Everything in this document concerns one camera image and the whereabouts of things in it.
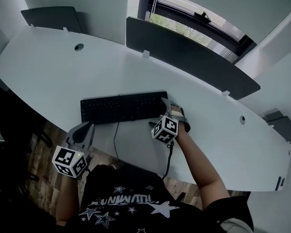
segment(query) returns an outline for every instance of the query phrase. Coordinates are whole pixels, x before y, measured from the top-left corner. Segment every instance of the window frame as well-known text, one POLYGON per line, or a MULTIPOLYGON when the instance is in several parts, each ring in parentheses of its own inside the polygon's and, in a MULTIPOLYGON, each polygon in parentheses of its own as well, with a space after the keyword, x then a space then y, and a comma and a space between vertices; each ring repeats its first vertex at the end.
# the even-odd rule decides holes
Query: window frame
MULTIPOLYGON (((144 20, 146 18, 146 14, 151 13, 153 3, 154 0, 140 0, 138 18, 144 20)), ((185 8, 166 0, 157 0, 154 13, 186 25, 226 47, 238 56, 233 64, 241 60, 256 46, 256 43, 247 35, 243 36, 238 41, 234 37, 213 25, 211 22, 208 22, 204 17, 195 16, 185 8)))

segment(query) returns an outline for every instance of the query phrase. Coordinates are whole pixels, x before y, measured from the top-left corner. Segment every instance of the black keyboard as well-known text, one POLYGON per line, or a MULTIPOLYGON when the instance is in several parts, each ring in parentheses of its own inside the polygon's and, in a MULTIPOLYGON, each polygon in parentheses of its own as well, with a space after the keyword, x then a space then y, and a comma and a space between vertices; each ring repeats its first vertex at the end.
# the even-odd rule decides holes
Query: black keyboard
POLYGON ((167 99, 167 92, 81 100, 82 122, 103 124, 156 118, 166 112, 161 98, 167 99))

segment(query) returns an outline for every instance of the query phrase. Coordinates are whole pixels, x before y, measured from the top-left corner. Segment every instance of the t-shirt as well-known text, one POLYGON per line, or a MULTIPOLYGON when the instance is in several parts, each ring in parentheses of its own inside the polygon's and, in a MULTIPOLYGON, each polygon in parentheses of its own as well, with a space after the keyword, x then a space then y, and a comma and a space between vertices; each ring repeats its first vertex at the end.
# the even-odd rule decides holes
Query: t-shirt
POLYGON ((126 233, 251 229, 244 197, 217 200, 201 211, 175 201, 157 174, 130 165, 95 167, 87 176, 80 211, 65 226, 71 232, 126 233))

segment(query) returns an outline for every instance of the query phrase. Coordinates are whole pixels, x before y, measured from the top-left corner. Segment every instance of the white desk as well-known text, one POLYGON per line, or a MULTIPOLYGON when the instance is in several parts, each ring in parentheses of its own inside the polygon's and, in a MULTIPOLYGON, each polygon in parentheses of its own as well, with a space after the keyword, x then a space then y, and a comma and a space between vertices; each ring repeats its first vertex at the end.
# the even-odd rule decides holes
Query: white desk
MULTIPOLYGON (((26 26, 1 54, 0 78, 65 131, 81 123, 81 99, 166 90, 184 108, 191 137, 227 189, 272 191, 278 177, 287 176, 291 146, 263 119, 199 79, 159 60, 144 59, 123 45, 26 26), (78 43, 84 49, 74 51, 78 43), (245 125, 240 124, 240 116, 245 117, 245 125)), ((121 122, 117 152, 123 161, 164 174, 169 150, 152 140, 148 121, 121 122)), ((116 124, 98 125, 93 145, 115 156, 115 129, 116 124)), ((169 177, 194 183, 177 144, 169 177)))

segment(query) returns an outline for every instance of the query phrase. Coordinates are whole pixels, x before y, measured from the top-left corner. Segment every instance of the wooden floor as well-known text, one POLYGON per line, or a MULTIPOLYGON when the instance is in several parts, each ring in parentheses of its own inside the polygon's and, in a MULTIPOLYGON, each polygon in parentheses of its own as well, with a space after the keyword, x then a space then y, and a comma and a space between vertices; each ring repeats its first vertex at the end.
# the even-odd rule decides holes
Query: wooden floor
MULTIPOLYGON (((40 180, 26 181, 26 188, 30 192, 30 199, 40 208, 55 216, 57 197, 59 194, 62 174, 59 174, 51 162, 55 148, 61 145, 65 140, 66 132, 62 131, 50 122, 46 122, 44 131, 53 141, 53 147, 49 149, 46 144, 38 140, 36 136, 32 137, 32 153, 28 156, 28 171, 37 175, 40 180)), ((112 156, 105 154, 95 148, 90 151, 92 158, 89 169, 92 170, 96 165, 109 163, 116 160, 112 156)), ((83 197, 86 183, 86 174, 78 181, 79 199, 83 197)), ((182 192, 186 193, 184 202, 201 209, 201 199, 197 185, 181 182, 175 179, 165 178, 165 186, 174 198, 177 198, 182 192)), ((231 196, 243 195, 243 192, 229 191, 231 196)))

